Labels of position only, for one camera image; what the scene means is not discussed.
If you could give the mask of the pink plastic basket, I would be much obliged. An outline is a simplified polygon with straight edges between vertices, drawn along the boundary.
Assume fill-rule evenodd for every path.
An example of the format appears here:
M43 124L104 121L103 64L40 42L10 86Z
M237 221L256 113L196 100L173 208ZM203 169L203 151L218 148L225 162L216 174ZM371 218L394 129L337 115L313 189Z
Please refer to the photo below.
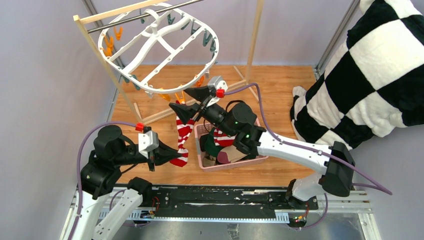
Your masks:
M234 136L227 136L210 123L195 125L193 132L198 164L204 172L259 164L268 158L262 155L244 155L232 145Z

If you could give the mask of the red white striped sock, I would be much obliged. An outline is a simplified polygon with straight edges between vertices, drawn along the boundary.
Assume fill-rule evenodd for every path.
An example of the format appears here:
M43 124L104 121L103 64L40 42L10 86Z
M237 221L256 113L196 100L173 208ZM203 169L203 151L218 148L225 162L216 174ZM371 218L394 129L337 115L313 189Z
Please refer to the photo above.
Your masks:
M183 121L178 116L176 116L176 127L178 132L177 152L181 154L181 156L170 160L169 162L172 165L184 167L188 163L189 151L184 147L184 144L193 132L194 123L195 121L193 119L190 119L187 124L183 124Z
M216 146L219 147L228 147L231 146L235 140L235 136L228 136L219 129L214 129L213 131L213 142Z

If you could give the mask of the cream purple striped sock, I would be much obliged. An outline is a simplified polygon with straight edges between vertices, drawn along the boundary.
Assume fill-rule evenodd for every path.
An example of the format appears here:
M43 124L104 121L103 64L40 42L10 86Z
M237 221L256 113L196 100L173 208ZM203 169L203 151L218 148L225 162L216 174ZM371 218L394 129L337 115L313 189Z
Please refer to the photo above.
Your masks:
M220 150L220 152L217 154L216 160L220 164L229 164L235 163L246 156L247 154L237 150L235 146L227 146Z

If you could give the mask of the white round sock hanger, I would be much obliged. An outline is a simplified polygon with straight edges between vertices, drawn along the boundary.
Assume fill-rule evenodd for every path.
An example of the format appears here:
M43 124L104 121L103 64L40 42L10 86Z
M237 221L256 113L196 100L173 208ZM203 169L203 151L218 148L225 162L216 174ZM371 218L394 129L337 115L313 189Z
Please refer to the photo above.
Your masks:
M216 64L220 52L217 33L198 17L182 10L193 0L171 5L147 0L90 17L110 22L87 31L99 33L97 50L110 68L127 83L148 94L174 94L192 88ZM187 80L159 86L154 80L166 67L200 51L203 67Z

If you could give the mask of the argyle brown sock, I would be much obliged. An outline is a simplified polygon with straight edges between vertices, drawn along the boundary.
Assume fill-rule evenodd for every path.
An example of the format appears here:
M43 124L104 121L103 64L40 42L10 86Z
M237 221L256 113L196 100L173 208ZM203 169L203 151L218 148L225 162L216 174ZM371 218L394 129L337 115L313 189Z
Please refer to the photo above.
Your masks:
M201 165L203 168L209 168L216 165L216 158L213 156L205 156L202 161Z

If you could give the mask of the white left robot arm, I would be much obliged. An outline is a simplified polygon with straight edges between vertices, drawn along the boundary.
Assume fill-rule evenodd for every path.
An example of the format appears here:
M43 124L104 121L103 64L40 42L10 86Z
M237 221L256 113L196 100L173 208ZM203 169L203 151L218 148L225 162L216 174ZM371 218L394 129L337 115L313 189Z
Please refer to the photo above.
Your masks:
M158 134L143 123L132 125L140 140L134 143L122 131L123 121L109 121L91 130L96 134L93 150L85 165L78 163L77 194L73 221L65 237L68 240L110 240L125 224L130 214L139 206L150 206L143 220L135 227L147 224L165 205L153 192L153 184L140 177L131 179L120 191L118 202L111 196L117 181L123 175L122 166L133 169L147 164L150 171L171 163L184 166L188 153L183 146L191 135L195 119L176 116L178 148L174 149L159 140Z

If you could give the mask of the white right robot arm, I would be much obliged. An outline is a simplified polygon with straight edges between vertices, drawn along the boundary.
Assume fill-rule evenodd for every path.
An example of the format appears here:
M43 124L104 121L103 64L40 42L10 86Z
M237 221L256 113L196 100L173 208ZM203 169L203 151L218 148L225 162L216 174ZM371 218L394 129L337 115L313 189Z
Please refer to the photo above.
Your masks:
M185 92L199 103L170 104L183 124L204 118L217 130L233 137L233 146L245 155L288 160L314 171L312 175L294 179L288 185L285 201L290 208L298 209L316 195L350 195L355 162L341 142L329 146L278 135L268 126L256 125L258 116L247 103L237 101L230 109L217 104L219 97L225 95L223 89L205 86L188 88Z

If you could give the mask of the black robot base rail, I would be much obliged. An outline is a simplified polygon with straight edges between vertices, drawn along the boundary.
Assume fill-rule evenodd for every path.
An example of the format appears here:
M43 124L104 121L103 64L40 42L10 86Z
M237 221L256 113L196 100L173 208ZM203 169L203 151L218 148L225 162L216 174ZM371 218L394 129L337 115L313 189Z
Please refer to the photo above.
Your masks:
M135 224L153 221L291 223L296 212L318 210L316 197L290 202L285 187L154 185L150 197L129 216Z

